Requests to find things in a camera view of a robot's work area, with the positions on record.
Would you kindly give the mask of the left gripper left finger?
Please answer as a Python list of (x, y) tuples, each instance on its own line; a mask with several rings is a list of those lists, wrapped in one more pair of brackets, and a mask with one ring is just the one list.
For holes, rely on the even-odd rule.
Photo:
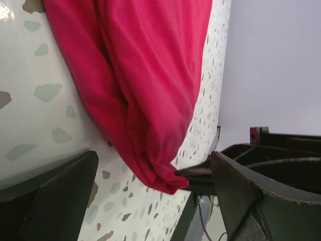
[(1, 240), (77, 240), (97, 167), (89, 151), (1, 190)]

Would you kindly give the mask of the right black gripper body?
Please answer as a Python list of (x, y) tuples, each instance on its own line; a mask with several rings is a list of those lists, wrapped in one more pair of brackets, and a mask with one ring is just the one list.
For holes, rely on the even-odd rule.
[(250, 142), (222, 154), (261, 175), (304, 191), (320, 190), (320, 137), (271, 133), (251, 127)]

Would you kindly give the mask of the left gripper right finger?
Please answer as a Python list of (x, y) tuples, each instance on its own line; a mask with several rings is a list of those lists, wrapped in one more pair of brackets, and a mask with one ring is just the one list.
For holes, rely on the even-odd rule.
[(214, 152), (211, 170), (229, 240), (320, 240), (320, 157), (241, 165)]

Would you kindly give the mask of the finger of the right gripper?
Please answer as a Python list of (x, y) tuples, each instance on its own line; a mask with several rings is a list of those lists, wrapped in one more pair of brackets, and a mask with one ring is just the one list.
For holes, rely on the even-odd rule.
[(213, 185), (190, 185), (187, 191), (196, 193), (199, 196), (217, 196), (215, 186)]
[(176, 176), (184, 177), (189, 181), (189, 187), (213, 185), (210, 161), (175, 171)]

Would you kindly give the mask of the magenta t-shirt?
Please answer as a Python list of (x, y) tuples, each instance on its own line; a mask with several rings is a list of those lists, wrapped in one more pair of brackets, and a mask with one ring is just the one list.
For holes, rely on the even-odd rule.
[(211, 1), (44, 1), (88, 113), (137, 178), (174, 194), (200, 92)]

